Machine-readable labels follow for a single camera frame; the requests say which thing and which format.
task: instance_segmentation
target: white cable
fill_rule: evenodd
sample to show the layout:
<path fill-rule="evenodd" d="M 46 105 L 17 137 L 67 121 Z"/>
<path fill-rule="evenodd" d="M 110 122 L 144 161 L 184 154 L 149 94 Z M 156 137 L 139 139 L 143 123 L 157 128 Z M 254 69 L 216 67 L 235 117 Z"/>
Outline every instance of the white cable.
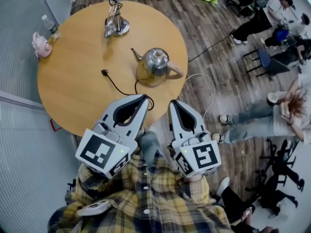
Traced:
<path fill-rule="evenodd" d="M 211 106 L 212 103 L 213 103 L 216 88 L 215 88 L 214 83 L 213 83 L 212 80 L 210 79 L 210 77 L 209 77 L 208 75 L 204 74 L 204 73 L 192 74 L 191 76 L 189 76 L 189 77 L 186 78 L 185 82 L 186 82 L 188 79 L 190 79 L 191 77 L 196 76 L 196 75 L 204 75 L 204 76 L 208 77 L 209 81 L 211 82 L 211 84 L 212 84 L 212 86 L 213 86 L 213 88 L 214 88 L 212 100 L 210 101 L 209 106 L 207 107 L 207 109 L 205 110 L 204 115 L 203 115 L 203 120 L 204 120 L 204 117 L 205 117 L 205 115 L 206 115 L 206 112 L 208 111 L 208 109 L 210 108 L 210 106 Z"/>

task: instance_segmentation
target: silver kettle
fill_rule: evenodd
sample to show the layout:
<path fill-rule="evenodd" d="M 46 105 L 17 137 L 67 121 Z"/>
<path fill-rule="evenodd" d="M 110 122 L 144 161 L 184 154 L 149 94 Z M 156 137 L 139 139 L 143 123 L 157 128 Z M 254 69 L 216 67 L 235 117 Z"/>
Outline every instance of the silver kettle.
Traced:
<path fill-rule="evenodd" d="M 184 76 L 183 71 L 170 62 L 163 49 L 150 49 L 144 56 L 140 56 L 134 49 L 131 50 L 138 62 L 136 78 L 144 86 L 156 87 L 165 79 L 179 79 Z"/>

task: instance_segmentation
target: blue jeans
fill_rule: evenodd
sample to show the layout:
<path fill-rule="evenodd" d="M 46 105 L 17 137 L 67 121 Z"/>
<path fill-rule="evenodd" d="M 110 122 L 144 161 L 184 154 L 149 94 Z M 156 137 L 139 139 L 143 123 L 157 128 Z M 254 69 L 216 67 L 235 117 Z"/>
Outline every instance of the blue jeans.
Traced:
<path fill-rule="evenodd" d="M 138 139 L 138 142 L 140 144 L 142 156 L 145 159 L 148 168 L 151 168 L 155 154 L 161 148 L 159 140 L 153 131 L 148 131 Z"/>
<path fill-rule="evenodd" d="M 252 137 L 275 136 L 273 131 L 273 107 L 266 100 L 258 100 L 252 106 L 236 115 L 231 116 L 232 125 L 237 125 L 224 133 L 225 143 L 244 141 Z"/>

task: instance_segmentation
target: plastic water bottle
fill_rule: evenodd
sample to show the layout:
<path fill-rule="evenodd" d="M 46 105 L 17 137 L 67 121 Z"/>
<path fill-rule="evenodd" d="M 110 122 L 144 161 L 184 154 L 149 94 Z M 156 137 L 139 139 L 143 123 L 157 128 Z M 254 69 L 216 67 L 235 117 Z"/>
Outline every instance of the plastic water bottle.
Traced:
<path fill-rule="evenodd" d="M 42 17 L 44 27 L 51 33 L 51 36 L 53 39 L 58 39 L 60 36 L 60 33 L 58 31 L 58 28 L 56 24 L 52 21 L 50 21 L 47 17 L 47 15 L 44 15 Z"/>

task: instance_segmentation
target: white shirt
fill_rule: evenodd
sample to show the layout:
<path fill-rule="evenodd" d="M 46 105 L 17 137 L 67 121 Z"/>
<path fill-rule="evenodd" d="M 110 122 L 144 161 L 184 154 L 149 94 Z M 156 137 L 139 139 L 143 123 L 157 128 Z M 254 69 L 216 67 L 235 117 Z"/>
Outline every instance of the white shirt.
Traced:
<path fill-rule="evenodd" d="M 275 13 L 275 15 L 278 17 L 278 18 L 282 18 L 282 4 L 280 2 L 280 0 L 269 0 L 267 2 L 267 5 L 266 7 L 263 8 L 263 11 L 265 12 L 269 22 L 271 23 L 271 25 L 273 27 L 277 27 L 278 25 L 278 21 L 275 21 L 271 16 L 270 14 L 268 13 L 268 8 L 272 9 L 273 12 Z"/>
<path fill-rule="evenodd" d="M 305 114 L 299 118 L 294 117 L 294 123 L 303 130 L 304 144 L 311 144 L 311 76 L 307 74 L 298 75 L 300 94 L 305 94 L 306 102 Z M 283 97 L 286 92 L 277 92 L 279 98 Z M 273 108 L 273 130 L 276 136 L 294 135 L 290 126 L 287 126 L 286 121 L 281 117 L 280 106 L 276 105 Z"/>
<path fill-rule="evenodd" d="M 304 36 L 307 32 L 306 26 L 301 21 L 295 21 L 288 25 L 290 34 L 293 36 Z"/>

